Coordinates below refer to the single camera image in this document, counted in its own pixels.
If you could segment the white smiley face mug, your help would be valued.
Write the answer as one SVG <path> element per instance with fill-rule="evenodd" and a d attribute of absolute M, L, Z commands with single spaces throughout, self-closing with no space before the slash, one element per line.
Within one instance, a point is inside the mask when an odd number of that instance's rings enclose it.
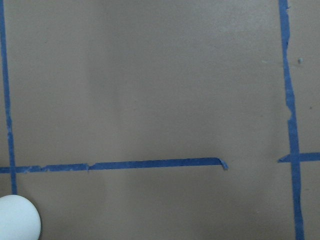
<path fill-rule="evenodd" d="M 2 240 L 37 240 L 41 218 L 36 207 L 19 195 L 0 198 L 0 238 Z"/>

